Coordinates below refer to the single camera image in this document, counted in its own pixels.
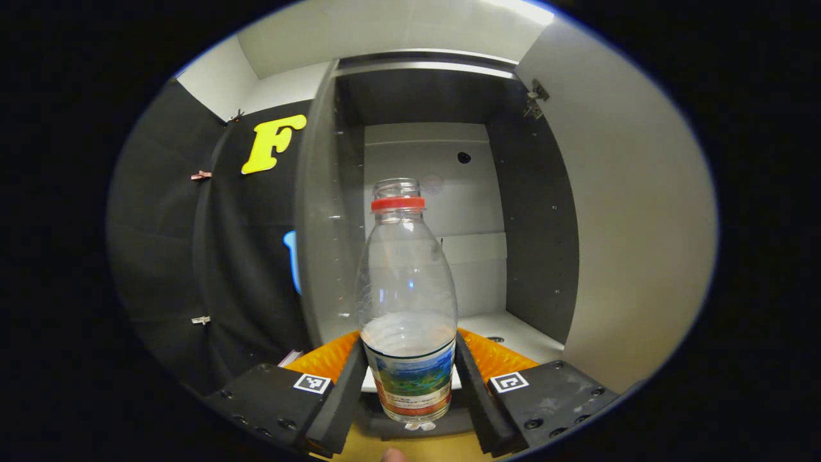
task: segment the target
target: white wall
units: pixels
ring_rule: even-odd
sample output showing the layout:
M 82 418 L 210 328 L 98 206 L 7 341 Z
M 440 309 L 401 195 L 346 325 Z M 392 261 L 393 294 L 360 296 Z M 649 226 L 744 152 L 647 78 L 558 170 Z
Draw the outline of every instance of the white wall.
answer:
M 565 359 L 623 392 L 692 326 L 718 247 L 708 166 L 685 119 L 616 51 L 556 17 L 516 74 L 538 78 L 579 227 Z
M 456 155 L 470 154 L 468 164 Z M 441 184 L 428 182 L 432 175 Z M 374 227 L 372 189 L 381 179 L 422 182 L 424 221 L 453 273 L 459 316 L 503 312 L 507 296 L 507 241 L 496 167 L 481 124 L 394 123 L 365 127 L 365 236 Z
M 235 35 L 194 60 L 177 80 L 222 120 L 230 120 L 259 79 Z
M 245 96 L 242 110 L 250 114 L 313 99 L 329 65 L 330 62 L 320 62 L 264 78 Z
M 259 77 L 393 49 L 436 48 L 518 61 L 552 19 L 521 0 L 306 0 L 240 31 Z

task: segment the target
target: open cabinet door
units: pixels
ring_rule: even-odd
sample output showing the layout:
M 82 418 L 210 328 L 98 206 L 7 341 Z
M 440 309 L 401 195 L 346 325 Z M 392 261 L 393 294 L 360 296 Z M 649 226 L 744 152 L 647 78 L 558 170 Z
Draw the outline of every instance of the open cabinet door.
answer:
M 671 355 L 707 292 L 718 245 L 709 168 L 661 89 L 567 18 L 554 17 L 516 74 L 549 94 L 536 102 L 576 204 L 579 285 L 564 358 L 622 393 Z
M 338 110 L 337 65 L 328 64 L 311 103 L 296 172 L 301 303 L 315 348 L 359 327 L 353 288 L 365 241 L 362 130 L 349 127 Z

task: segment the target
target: black circular hole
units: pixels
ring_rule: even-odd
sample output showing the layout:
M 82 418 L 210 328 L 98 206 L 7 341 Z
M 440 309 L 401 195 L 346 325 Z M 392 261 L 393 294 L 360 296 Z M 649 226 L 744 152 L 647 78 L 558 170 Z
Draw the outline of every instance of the black circular hole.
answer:
M 544 420 L 541 418 L 532 418 L 531 420 L 525 422 L 525 428 L 527 428 L 528 430 L 533 430 L 534 428 L 541 427 L 543 423 Z
M 278 420 L 279 426 L 285 428 L 286 430 L 296 431 L 296 424 L 293 420 L 288 420 L 287 418 L 280 418 Z

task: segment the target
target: clear plastic bottle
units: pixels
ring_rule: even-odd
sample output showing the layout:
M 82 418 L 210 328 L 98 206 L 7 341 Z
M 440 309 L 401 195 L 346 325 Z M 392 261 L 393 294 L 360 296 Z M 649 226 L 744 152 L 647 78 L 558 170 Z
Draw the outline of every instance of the clear plastic bottle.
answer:
M 456 290 L 442 246 L 422 220 L 419 182 L 374 186 L 375 226 L 356 277 L 360 334 L 385 414 L 435 427 L 450 407 Z

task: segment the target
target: wooden surface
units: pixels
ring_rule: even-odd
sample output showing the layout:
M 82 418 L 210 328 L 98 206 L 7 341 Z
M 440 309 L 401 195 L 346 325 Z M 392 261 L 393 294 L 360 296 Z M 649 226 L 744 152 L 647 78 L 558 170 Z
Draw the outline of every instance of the wooden surface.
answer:
M 320 460 L 333 462 L 379 462 L 382 453 L 389 447 L 395 447 L 405 453 L 410 462 L 480 462 L 483 460 L 504 460 L 506 456 L 494 459 L 490 454 L 482 454 L 476 434 L 460 433 L 446 437 L 408 438 L 382 441 L 377 437 L 367 437 L 354 424 L 348 432 L 345 449 L 327 459 L 312 454 Z

